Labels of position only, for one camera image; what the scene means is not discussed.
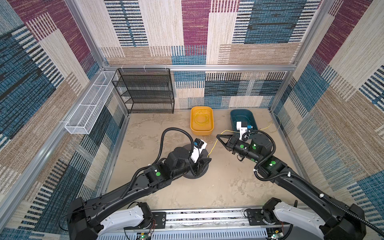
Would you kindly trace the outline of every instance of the white wire basket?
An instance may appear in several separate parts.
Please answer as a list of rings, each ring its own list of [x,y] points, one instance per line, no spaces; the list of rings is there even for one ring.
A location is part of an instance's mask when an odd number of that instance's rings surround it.
[[[87,94],[77,106],[65,129],[70,134],[89,134],[99,117],[111,91],[112,79],[117,78],[115,72],[104,71],[95,80]]]

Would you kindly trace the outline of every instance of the blue bin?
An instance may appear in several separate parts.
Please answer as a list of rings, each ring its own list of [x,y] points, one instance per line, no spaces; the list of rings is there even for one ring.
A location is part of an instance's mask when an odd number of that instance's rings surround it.
[[[247,122],[247,125],[253,126],[253,129],[258,130],[255,118],[251,111],[247,109],[234,109],[231,111],[231,122],[233,131],[237,131],[236,122]]]

